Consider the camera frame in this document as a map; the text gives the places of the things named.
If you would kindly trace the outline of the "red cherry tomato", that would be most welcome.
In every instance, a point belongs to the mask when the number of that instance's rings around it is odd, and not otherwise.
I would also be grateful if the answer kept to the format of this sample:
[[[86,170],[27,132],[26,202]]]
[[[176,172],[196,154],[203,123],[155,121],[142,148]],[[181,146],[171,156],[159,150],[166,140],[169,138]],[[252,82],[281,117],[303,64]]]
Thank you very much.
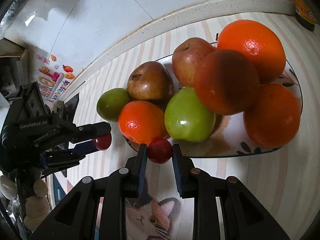
[[[104,135],[102,137],[92,139],[92,142],[97,150],[105,151],[111,146],[112,135],[111,133],[108,133],[107,135]]]
[[[172,145],[167,139],[155,138],[149,144],[148,159],[156,164],[164,164],[172,157]]]

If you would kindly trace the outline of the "green apple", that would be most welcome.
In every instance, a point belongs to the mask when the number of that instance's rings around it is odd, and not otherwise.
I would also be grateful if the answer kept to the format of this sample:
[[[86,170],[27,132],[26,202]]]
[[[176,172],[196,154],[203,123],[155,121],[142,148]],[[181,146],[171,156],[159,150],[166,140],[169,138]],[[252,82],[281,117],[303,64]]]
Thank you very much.
[[[104,92],[97,101],[97,113],[106,121],[117,122],[123,107],[131,102],[124,88],[113,88]]]
[[[215,113],[200,102],[192,87],[179,90],[170,99],[164,114],[167,132],[178,141],[205,141],[214,129],[215,121]]]

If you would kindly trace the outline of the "small orange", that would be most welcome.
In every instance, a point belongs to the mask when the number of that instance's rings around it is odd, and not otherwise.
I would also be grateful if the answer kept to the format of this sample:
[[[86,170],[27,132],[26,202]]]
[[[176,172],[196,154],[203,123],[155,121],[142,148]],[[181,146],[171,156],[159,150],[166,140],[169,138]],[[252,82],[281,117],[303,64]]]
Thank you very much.
[[[127,103],[118,117],[121,134],[137,144],[149,145],[155,138],[168,138],[164,111],[148,101]]]
[[[290,142],[300,126],[300,107],[291,91],[271,83],[260,87],[256,102],[243,114],[249,138],[265,148]]]

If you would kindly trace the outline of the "brown-red apple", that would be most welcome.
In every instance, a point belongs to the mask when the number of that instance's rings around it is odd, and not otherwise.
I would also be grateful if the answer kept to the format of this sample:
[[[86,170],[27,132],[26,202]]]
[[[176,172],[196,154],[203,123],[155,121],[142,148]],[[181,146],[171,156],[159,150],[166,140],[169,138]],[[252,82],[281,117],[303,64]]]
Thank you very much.
[[[185,87],[194,86],[196,67],[216,49],[206,40],[192,37],[180,44],[172,55],[172,69],[178,81]]]
[[[173,96],[174,84],[163,64],[149,61],[130,74],[127,91],[135,100],[168,101]]]

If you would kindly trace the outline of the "floral oval ceramic plate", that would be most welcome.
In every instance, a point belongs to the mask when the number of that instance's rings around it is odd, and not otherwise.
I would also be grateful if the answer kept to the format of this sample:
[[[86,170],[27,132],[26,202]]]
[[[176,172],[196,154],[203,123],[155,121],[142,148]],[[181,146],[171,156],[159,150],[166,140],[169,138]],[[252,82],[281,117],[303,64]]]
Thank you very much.
[[[300,98],[295,98],[298,101],[301,116],[301,100]],[[244,127],[244,111],[234,115],[219,115],[215,113],[216,121],[214,129],[211,135],[205,141],[198,143],[188,141],[180,142],[183,142],[185,144],[194,144],[195,149],[191,151],[191,155],[193,156],[220,154],[236,155],[247,153],[260,154],[266,152],[267,150],[275,150],[276,148],[262,147],[249,138]]]

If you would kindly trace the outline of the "dark orange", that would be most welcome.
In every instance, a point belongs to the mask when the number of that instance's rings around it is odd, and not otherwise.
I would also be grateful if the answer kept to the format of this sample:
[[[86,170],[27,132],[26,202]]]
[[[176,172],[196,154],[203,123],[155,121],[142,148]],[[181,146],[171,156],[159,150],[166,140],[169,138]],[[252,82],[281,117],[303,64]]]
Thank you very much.
[[[194,89],[199,100],[219,115],[234,115],[253,104],[260,88],[258,72],[244,54],[217,50],[195,70]]]

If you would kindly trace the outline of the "large orange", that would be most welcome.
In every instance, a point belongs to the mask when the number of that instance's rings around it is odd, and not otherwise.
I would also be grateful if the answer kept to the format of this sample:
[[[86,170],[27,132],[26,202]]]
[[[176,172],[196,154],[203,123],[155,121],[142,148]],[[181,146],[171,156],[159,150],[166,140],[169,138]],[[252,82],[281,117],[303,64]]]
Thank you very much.
[[[283,45],[267,26],[253,20],[234,21],[223,28],[217,38],[218,49],[244,54],[257,69],[261,85],[281,76],[286,65]]]

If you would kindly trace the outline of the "black gas stove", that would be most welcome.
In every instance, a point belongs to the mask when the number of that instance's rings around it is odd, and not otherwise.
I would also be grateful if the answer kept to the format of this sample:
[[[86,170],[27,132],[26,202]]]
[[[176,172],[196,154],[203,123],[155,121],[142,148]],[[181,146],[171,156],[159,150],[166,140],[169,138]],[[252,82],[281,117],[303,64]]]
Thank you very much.
[[[76,94],[67,102],[57,102],[53,107],[53,112],[57,113],[62,120],[73,122],[78,103],[79,94]]]

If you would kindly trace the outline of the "striped cat-print tablecloth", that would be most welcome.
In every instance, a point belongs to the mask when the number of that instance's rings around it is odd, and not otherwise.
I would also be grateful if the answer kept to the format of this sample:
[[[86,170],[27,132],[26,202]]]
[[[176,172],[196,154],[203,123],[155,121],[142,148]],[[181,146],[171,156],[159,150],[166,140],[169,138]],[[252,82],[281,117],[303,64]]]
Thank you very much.
[[[173,53],[190,37],[215,41],[227,24],[248,19],[270,28],[281,40],[292,70],[290,81],[302,89],[299,132],[276,152],[233,158],[196,158],[194,164],[210,175],[236,176],[258,198],[291,239],[300,239],[319,211],[319,29],[308,31],[293,16],[248,12],[185,25],[151,38],[121,54],[92,74],[76,91],[77,125],[99,122],[96,103],[103,92],[125,87],[141,63]]]

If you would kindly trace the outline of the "dark soy sauce bottle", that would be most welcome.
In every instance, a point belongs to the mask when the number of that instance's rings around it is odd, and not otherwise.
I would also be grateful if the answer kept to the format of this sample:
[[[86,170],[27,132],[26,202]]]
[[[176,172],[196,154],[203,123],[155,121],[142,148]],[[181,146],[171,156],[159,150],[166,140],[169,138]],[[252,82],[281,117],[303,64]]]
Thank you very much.
[[[296,20],[307,30],[314,31],[317,23],[312,11],[304,0],[294,0]]]

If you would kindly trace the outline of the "colourful wall sticker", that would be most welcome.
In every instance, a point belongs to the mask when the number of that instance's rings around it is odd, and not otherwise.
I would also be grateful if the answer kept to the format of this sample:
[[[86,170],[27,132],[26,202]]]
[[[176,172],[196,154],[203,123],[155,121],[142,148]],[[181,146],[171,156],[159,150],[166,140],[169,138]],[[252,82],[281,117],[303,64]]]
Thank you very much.
[[[41,95],[51,103],[57,102],[76,78],[75,70],[72,66],[63,64],[53,54],[49,57],[37,54],[36,59],[41,63],[37,70]]]

